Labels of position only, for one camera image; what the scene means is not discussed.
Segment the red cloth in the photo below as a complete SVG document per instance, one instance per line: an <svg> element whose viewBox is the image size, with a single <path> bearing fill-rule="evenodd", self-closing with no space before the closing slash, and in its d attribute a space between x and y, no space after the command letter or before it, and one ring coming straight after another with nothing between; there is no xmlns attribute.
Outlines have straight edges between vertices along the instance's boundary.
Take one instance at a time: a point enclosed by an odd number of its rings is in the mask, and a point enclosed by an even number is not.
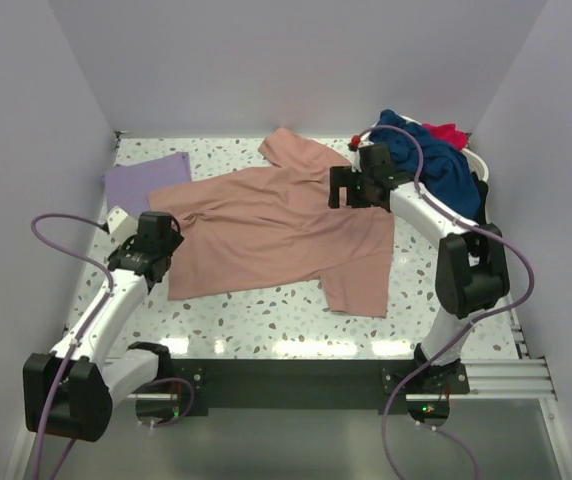
<svg viewBox="0 0 572 480"><path fill-rule="evenodd" d="M431 133L433 137L450 143L457 150L461 150L466 145L468 145L468 135L457 130L454 123L447 123L446 125L438 126L424 123L424 127Z"/></svg>

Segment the purple cloth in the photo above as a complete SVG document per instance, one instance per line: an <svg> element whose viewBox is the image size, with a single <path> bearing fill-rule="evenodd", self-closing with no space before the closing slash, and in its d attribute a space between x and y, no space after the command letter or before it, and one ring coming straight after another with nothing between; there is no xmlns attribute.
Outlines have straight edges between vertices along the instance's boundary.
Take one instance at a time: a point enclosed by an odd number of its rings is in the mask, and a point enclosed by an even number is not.
<svg viewBox="0 0 572 480"><path fill-rule="evenodd" d="M103 179L108 211L119 205L130 215L139 217L150 210L150 192L190 182L188 153L177 152L137 165L116 165L104 174Z"/></svg>

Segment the shirt sleeve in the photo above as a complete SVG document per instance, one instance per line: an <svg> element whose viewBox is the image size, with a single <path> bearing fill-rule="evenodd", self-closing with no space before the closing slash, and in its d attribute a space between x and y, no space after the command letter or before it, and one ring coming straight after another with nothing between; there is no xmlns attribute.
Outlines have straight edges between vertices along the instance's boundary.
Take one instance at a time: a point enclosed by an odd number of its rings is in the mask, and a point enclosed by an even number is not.
<svg viewBox="0 0 572 480"><path fill-rule="evenodd" d="M332 148L300 137L286 128L279 128L266 137L259 153L273 165L304 171L350 165L346 157Z"/></svg>
<svg viewBox="0 0 572 480"><path fill-rule="evenodd" d="M392 252L351 260L320 274L329 308L366 317L386 317Z"/></svg>

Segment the white basket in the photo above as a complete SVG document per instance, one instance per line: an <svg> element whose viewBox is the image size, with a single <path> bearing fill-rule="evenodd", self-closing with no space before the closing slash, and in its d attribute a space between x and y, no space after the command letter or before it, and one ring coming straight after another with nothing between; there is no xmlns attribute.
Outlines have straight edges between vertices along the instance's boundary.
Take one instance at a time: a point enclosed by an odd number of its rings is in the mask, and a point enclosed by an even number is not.
<svg viewBox="0 0 572 480"><path fill-rule="evenodd" d="M419 123L417 120L413 118L406 117L404 115L401 115L401 117L407 122ZM479 177L480 180L488 182L489 172L488 172L488 165L486 165L486 162L484 162L484 160L482 160L482 158L479 155L471 152L468 148L462 149L462 153L466 156L466 160L468 160L468 166L470 167L471 172L477 173L477 176Z"/></svg>

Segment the cable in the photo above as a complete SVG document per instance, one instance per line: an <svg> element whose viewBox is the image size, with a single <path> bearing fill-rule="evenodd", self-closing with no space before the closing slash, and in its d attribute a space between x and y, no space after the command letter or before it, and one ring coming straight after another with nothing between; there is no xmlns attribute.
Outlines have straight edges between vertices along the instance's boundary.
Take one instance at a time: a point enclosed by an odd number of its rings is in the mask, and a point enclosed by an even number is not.
<svg viewBox="0 0 572 480"><path fill-rule="evenodd" d="M64 254L70 256L70 257L74 257L74 258L77 258L79 260L82 260L86 263L90 263L94 267L98 268L106 276L106 279L108 280L108 289L106 290L106 292L104 292L104 295L102 295L102 297L99 299L99 302L97 302L97 305L95 305L95 308L93 308L93 310L88 314L88 317L86 318L84 323L82 323L79 330L75 334L74 341L71 342L71 345L68 348L68 351L64 355L64 358L62 359L62 362L59 365L57 372L55 373L55 378L53 379L53 383L51 384L50 389L48 390L48 395L46 396L46 401L44 402L44 408L42 409L42 415L39 419L39 426L37 428L37 437L35 439L36 447L35 447L35 457L33 458L33 480L39 480L39 477L40 477L42 454L43 454L43 450L44 450L44 437L46 436L46 424L48 422L48 415L50 414L50 410L53 406L53 401L55 399L57 387L59 386L59 384L62 381L62 378L64 376L64 372L66 371L66 367L70 363L71 357L73 356L73 352L77 348L77 344L78 344L79 340L84 336L84 333L86 332L86 330L88 330L88 327L90 327L91 323L93 323L93 320L95 320L95 317L97 317L98 313L101 311L101 309L104 307L104 305L106 304L108 299L111 297L111 294L113 292L114 285L115 285L115 280L113 279L113 275L111 274L110 270L108 270L108 268L106 268L104 265L97 262L96 260L93 260L92 258L88 257L87 255L83 255L83 254L77 253L73 250L70 250L66 247L62 247L61 245L58 245L55 242L44 237L41 234L41 232L37 229L37 224L40 221L47 219L47 218L67 218L70 220L76 220L78 222L87 223L88 225L93 225L93 226L95 226L99 229L102 229L102 230L103 230L103 226L97 222L92 221L92 220L88 220L86 218L79 217L77 215L69 215L66 213L45 213L43 215L39 215L38 217L35 217L33 219L33 221L31 222L31 225L30 225L33 234L41 242L45 243L49 247L51 247L51 248L53 248L59 252L62 252ZM166 423L157 424L155 427L172 425L172 424L176 423L177 421L179 421L180 419L182 419L183 417L188 415L188 413L190 412L190 409L193 406L193 403L195 402L195 390L193 389L193 386L190 384L190 382L184 380L183 378L164 378L161 380L155 380L155 381L149 383L148 385L153 386L153 385L159 385L159 384L163 384L163 383L180 383L180 384L186 385L188 387L189 392L190 392L190 400L188 402L188 406L184 409L184 411L181 413L181 415L179 415L176 418L171 419L170 421L168 421ZM61 469L62 465L64 464L64 461L68 457L68 454L72 450L73 445L75 445L75 441L76 440L74 438L71 439L68 442L68 444L66 445L66 448L64 448L62 455L60 456L59 460L57 461L57 464L55 465L55 468L53 469L53 472L51 473L51 475L49 477L50 480L53 480L57 476L57 474L59 473L59 470Z"/></svg>
<svg viewBox="0 0 572 480"><path fill-rule="evenodd" d="M376 126L367 128L366 130L364 130L359 135L354 136L351 139L351 146L355 147L358 145L358 143L356 145L356 137L358 137L361 141L361 138L364 135L366 135L367 133L370 133L373 130L384 130L384 129L385 130L393 130L395 132L401 133L402 135L406 136L412 142L413 146L417 150L419 162L418 162L418 166L417 166L417 171L415 172L415 177L413 179L413 183L415 184L415 190L419 194L420 198L422 200L424 200L426 203L428 203L428 205L430 205L435 211L437 211L439 214L441 214L444 218L446 218L447 220L449 220L449 221L453 222L454 224L460 226L461 228L464 228L466 230L471 230L471 231L473 231L479 235L483 235L483 236L485 236L485 237L487 237L493 241L499 242L500 244L502 244L503 246L508 248L524 264L524 267L526 268L526 273L528 274L528 288L526 289L526 292L520 298L518 298L517 300L515 300L514 302L512 302L508 305L496 308L494 310L488 310L488 311L483 312L483 313L479 314L478 316L476 316L473 320L471 320L470 323L466 324L466 326L464 328L462 328L457 333L457 335L455 335L452 338L452 340L448 344L446 344L440 351L438 351L433 357L429 358L425 363L423 363L417 369L413 370L406 377L404 377L404 379L402 379L402 381L397 384L397 386L393 390L393 393L388 398L388 402L386 402L386 407L384 408L384 413L382 416L382 426L381 426L382 444L384 447L384 453L386 454L386 458L388 459L388 463L390 464L391 468L393 469L395 474L400 478L400 480L406 480L406 477L401 472L401 469L399 468L399 466L397 465L397 462L393 458L393 455L390 451L390 447L388 446L387 421L388 421L388 414L389 414L390 409L393 405L395 397L401 392L401 390L404 388L404 386L409 381L411 381L417 375L419 375L424 370L426 370L428 367L430 367L433 364L433 362L435 362L439 357L441 357L451 347L453 347L453 345L455 345L466 334L468 334L468 332L473 328L473 326L475 324L481 322L482 320L484 320L484 319L486 319L492 315L496 315L496 314L499 314L502 312L506 312L508 310L511 310L511 309L516 308L519 305L523 304L531 296L531 294L533 293L533 289L535 288L535 273L533 272L533 267L531 266L528 259L524 256L524 254L517 247L512 245L509 241L505 240L503 237L501 237L499 235L495 235L492 232L488 232L488 231L483 230L479 227L476 227L473 225L468 225L468 224L462 222L461 220L459 220L459 218L455 217L454 215L451 215L448 211L446 211L439 204L437 204L435 201L433 201L432 198L430 198L429 196L427 196L425 193L422 192L422 188L419 184L419 181L420 181L420 175L422 173L422 169L424 167L424 152L422 150L421 145L417 141L417 139L415 137L413 137L410 133L408 133L407 131L405 131L399 127L395 127L392 125L376 125ZM420 423L420 425L422 425L423 427L430 429L432 431L436 431L437 433L440 433L441 435L444 435L445 437L448 437L451 440L453 440L454 442L456 442L457 444L459 444L466 451L466 453L468 454L468 456L470 457L470 459L473 463L473 469L475 471L475 480L481 479L481 467L479 465L479 462L475 458L475 455L470 450L470 448L462 440L460 440L459 438L457 438L453 434L448 433L447 431L445 431L441 428L434 428L432 426L428 426L428 425L425 425L422 423Z"/></svg>

